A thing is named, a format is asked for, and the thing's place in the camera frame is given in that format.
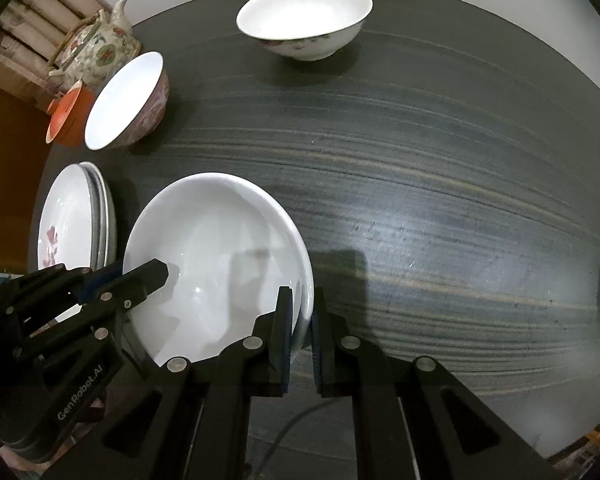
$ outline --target round table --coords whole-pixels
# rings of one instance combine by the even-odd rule
[[[398,357],[435,356],[541,454],[592,430],[600,90],[531,34],[458,0],[374,0],[359,36],[311,63],[242,35],[246,1],[195,0],[134,27],[164,56],[165,117],[129,149],[53,147],[31,268],[46,193],[69,163],[90,160],[108,181],[120,258],[162,188],[236,174],[289,212],[328,309],[353,333]],[[292,369],[289,396],[254,400],[248,458],[317,400],[308,351]],[[336,403],[285,437],[270,474],[354,478],[353,446]]]

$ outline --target teapot handle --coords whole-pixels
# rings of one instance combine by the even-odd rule
[[[94,14],[93,16],[91,16],[90,18],[84,18],[83,20],[80,20],[74,28],[72,28],[64,37],[64,39],[60,42],[60,44],[56,47],[56,49],[54,50],[53,54],[51,55],[51,57],[49,58],[49,61],[46,62],[46,66],[48,68],[53,68],[54,63],[56,62],[56,59],[58,58],[58,56],[60,56],[60,53],[64,50],[64,48],[69,44],[69,42],[73,39],[73,37],[75,36],[75,33],[80,30],[81,28],[87,26],[87,25],[92,25],[93,23],[96,22],[96,20],[99,17],[99,13]]]

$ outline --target ceramic teapot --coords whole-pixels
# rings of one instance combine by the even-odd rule
[[[66,35],[47,64],[48,78],[60,92],[82,80],[97,95],[118,70],[138,55],[141,45],[131,35],[125,4],[126,0],[116,3],[110,19],[103,9],[99,10]]]

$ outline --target teapot spout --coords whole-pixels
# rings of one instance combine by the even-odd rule
[[[131,34],[131,22],[128,20],[125,15],[125,4],[127,0],[120,0],[116,2],[113,6],[113,10],[111,11],[111,25],[114,27],[121,28],[127,34]]]

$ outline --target bowl with floral pattern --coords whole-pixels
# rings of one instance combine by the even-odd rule
[[[324,59],[353,40],[372,0],[249,0],[235,23],[280,56]]]

